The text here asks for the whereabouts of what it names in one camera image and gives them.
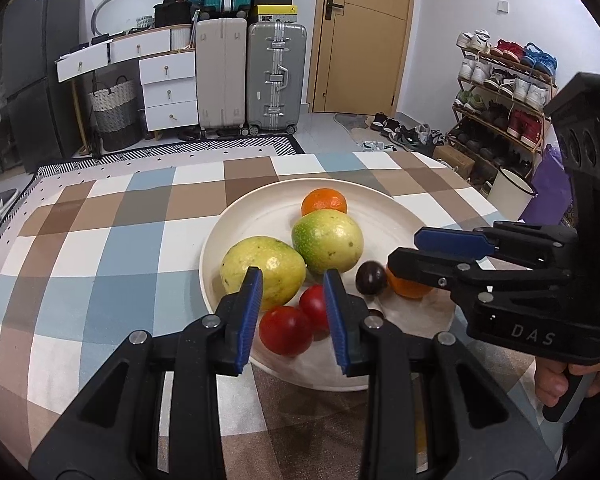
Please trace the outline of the person's right hand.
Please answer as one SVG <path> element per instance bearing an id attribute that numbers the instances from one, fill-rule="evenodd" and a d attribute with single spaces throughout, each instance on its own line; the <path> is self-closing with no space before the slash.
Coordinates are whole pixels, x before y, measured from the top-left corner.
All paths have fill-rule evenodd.
<path id="1" fill-rule="evenodd" d="M 600 363 L 593 366 L 565 364 L 549 359 L 535 359 L 534 384 L 535 394 L 546 406 L 552 408 L 568 390 L 566 372 L 573 376 L 594 374 L 594 380 L 588 388 L 587 396 L 600 393 Z"/>

